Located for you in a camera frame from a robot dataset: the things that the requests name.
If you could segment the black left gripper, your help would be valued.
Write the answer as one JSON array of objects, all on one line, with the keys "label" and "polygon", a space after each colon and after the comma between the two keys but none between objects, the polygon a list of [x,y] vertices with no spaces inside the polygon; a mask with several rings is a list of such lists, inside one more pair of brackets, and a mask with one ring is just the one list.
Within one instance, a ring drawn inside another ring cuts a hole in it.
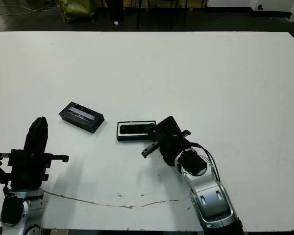
[{"label": "black left gripper", "polygon": [[39,188],[43,181],[48,180],[46,169],[51,162],[59,160],[66,163],[69,156],[44,153],[47,140],[47,120],[38,117],[26,135],[24,150],[12,149],[10,153],[0,153],[0,166],[2,159],[8,158],[8,165],[12,167],[10,173],[0,167],[0,183],[6,185],[10,182],[12,188]]}]

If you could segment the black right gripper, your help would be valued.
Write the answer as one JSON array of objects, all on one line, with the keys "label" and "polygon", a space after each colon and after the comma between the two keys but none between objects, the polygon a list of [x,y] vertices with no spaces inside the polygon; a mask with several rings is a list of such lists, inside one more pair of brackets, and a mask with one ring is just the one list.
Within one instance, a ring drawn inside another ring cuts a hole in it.
[{"label": "black right gripper", "polygon": [[175,166],[176,157],[185,149],[190,148],[190,142],[186,136],[191,132],[179,128],[173,116],[169,116],[157,125],[151,123],[147,127],[148,136],[154,141],[142,151],[142,156],[146,158],[149,154],[159,148],[163,160],[168,166]]}]

